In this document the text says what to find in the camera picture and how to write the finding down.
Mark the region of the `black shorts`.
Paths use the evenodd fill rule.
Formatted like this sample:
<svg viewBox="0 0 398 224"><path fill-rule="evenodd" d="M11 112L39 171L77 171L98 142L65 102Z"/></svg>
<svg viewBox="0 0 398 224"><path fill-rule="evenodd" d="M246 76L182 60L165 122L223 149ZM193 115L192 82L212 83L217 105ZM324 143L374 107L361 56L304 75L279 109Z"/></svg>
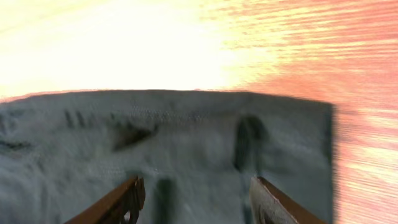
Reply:
<svg viewBox="0 0 398 224"><path fill-rule="evenodd" d="M137 175L141 223L252 223L262 176L333 220L328 103L255 93L91 91L1 105L1 222L64 223Z"/></svg>

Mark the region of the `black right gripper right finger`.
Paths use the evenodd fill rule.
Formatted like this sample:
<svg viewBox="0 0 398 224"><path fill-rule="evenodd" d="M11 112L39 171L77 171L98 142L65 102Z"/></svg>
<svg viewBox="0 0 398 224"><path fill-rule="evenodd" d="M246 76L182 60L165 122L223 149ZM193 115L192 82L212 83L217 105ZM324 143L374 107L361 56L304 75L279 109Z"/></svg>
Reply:
<svg viewBox="0 0 398 224"><path fill-rule="evenodd" d="M326 224L263 177L253 177L249 189L255 224Z"/></svg>

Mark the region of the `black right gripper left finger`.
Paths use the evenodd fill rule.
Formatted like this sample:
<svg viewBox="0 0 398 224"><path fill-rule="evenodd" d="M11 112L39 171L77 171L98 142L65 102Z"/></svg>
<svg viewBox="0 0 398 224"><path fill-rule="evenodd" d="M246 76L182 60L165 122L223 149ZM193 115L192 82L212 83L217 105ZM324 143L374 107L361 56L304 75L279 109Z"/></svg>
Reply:
<svg viewBox="0 0 398 224"><path fill-rule="evenodd" d="M144 179L133 177L65 224L136 224L145 199Z"/></svg>

